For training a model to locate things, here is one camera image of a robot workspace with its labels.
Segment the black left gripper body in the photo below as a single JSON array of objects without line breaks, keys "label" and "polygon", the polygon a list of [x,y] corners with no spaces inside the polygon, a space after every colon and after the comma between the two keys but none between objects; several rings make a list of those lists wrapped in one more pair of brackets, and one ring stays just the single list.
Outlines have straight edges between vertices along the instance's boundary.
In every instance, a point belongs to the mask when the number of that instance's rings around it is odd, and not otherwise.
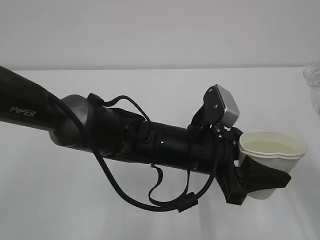
[{"label": "black left gripper body", "polygon": [[244,190],[238,179],[234,161],[239,154],[238,142],[242,132],[221,123],[223,103],[216,86],[211,86],[203,96],[203,104],[193,116],[188,128],[192,132],[192,144],[200,145],[202,151],[209,151],[209,178],[195,198],[202,197],[213,181],[217,181],[227,203],[242,205]]}]

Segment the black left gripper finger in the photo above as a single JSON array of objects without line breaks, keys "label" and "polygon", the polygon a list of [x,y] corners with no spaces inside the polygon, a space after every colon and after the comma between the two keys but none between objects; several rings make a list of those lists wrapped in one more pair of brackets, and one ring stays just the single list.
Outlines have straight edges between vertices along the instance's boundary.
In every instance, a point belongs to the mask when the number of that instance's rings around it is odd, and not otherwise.
[{"label": "black left gripper finger", "polygon": [[238,179],[244,192],[253,199],[268,199],[276,189],[291,181],[289,173],[268,167],[245,155],[237,167]]}]

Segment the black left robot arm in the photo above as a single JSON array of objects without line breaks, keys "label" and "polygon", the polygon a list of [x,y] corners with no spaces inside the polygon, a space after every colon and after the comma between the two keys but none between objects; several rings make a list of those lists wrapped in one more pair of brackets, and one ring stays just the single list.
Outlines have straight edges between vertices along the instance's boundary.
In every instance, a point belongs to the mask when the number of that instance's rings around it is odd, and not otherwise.
[{"label": "black left robot arm", "polygon": [[[0,69],[0,119],[2,122],[47,131],[58,146],[93,153],[117,194],[127,203],[150,212],[185,211],[217,181],[229,204],[241,205],[247,194],[287,186],[291,176],[265,166],[252,157],[235,166],[243,132],[234,126],[239,109],[231,93],[211,86],[201,108],[187,128],[152,122],[138,113],[116,107],[127,96],[104,101],[96,94],[63,99],[13,71]],[[163,180],[162,166],[207,174],[202,189],[187,188],[170,201],[150,199],[149,204],[129,197],[118,185],[106,159],[149,164]]]}]

